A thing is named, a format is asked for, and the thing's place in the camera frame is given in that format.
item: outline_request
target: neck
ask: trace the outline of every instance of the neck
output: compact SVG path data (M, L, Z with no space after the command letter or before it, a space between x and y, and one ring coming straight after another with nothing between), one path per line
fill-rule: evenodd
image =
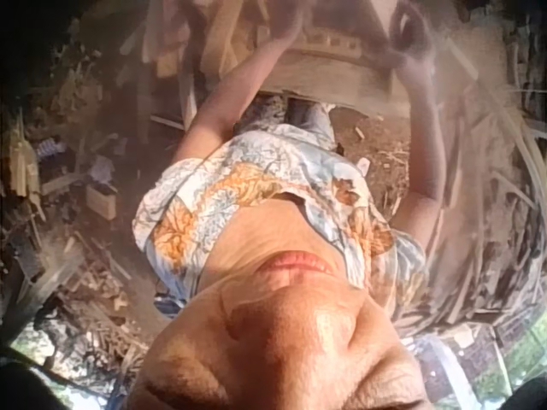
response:
M316 254L345 276L344 257L309 225L300 202L278 196L239 209L209 255L198 291L229 275L252 274L273 255L291 250Z

